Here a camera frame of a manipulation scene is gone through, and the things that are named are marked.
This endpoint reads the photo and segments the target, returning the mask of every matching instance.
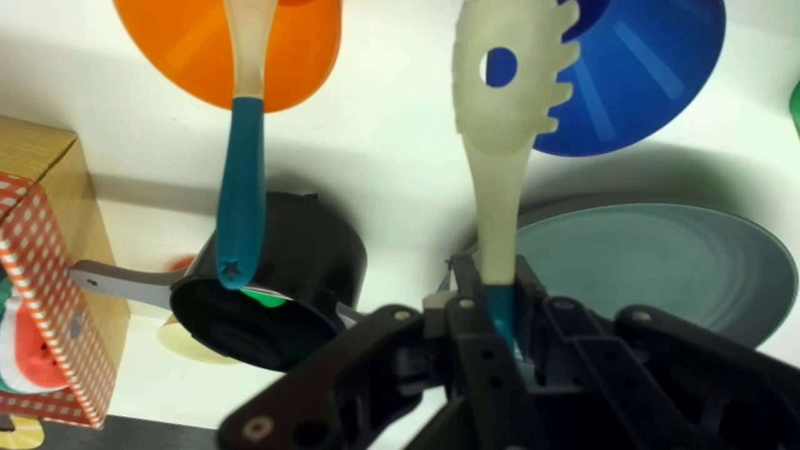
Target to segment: teal plate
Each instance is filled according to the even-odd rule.
[[[574,206],[519,219],[518,252],[550,294],[602,317],[652,304],[750,347],[794,303],[792,254],[754,223],[675,202]]]

